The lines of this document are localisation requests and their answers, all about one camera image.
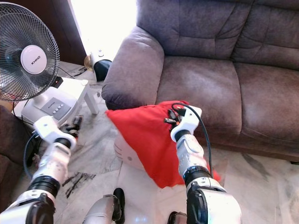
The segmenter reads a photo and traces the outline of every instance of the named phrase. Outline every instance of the cushion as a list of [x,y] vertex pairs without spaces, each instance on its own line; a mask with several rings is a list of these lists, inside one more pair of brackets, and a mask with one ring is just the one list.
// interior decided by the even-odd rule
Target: cushion
[[242,133],[299,146],[299,71],[236,63],[242,95]]
[[165,54],[229,59],[253,0],[138,0],[137,26]]
[[[160,188],[184,184],[178,173],[176,143],[171,140],[170,125],[164,123],[168,109],[177,102],[106,112]],[[214,178],[220,180],[217,173],[214,173]]]
[[299,1],[295,0],[258,0],[232,58],[236,62],[299,70],[298,9]]
[[29,137],[22,121],[0,105],[0,154],[23,165],[24,147]]
[[240,86],[231,61],[165,57],[156,103],[167,100],[201,108],[208,132],[241,131]]
[[22,165],[18,165],[0,154],[0,212],[9,206],[11,193],[19,181],[22,168]]

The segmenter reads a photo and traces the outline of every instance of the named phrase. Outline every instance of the robot leg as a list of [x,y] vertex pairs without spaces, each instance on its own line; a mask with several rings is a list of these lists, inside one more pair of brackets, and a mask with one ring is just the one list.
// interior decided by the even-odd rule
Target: robot leg
[[115,189],[113,195],[104,195],[88,211],[83,224],[123,224],[125,196],[123,190]]

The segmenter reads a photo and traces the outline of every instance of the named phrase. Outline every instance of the brown sofa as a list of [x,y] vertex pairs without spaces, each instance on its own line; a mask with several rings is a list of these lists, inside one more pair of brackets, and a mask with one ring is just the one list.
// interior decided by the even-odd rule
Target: brown sofa
[[299,1],[137,6],[103,85],[109,109],[186,100],[203,110],[212,145],[299,161]]
[[8,206],[11,192],[22,173],[28,139],[22,122],[0,105],[0,212]]

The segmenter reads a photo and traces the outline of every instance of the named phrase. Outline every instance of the sofa cushion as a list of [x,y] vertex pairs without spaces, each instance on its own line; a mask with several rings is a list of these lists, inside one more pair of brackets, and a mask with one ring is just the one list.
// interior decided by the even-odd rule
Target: sofa cushion
[[299,70],[298,9],[299,1],[257,0],[232,58]]
[[253,0],[138,0],[137,26],[167,55],[229,59]]
[[242,133],[299,146],[299,71],[236,63],[242,96]]
[[[29,135],[26,133],[22,121],[0,105],[0,154],[22,165],[24,147],[28,139]],[[28,153],[31,151],[32,146],[30,144]]]
[[166,56],[156,103],[186,100],[200,107],[208,131],[241,131],[241,95],[231,61]]
[[23,167],[0,154],[0,212],[8,207],[11,193]]

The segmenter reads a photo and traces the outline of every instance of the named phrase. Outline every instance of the fan base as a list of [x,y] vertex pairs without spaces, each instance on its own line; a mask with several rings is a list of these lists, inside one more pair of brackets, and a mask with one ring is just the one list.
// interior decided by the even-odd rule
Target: fan base
[[53,116],[58,125],[63,124],[77,106],[77,100],[70,94],[50,87],[41,95],[30,99],[21,114],[30,123],[43,116]]

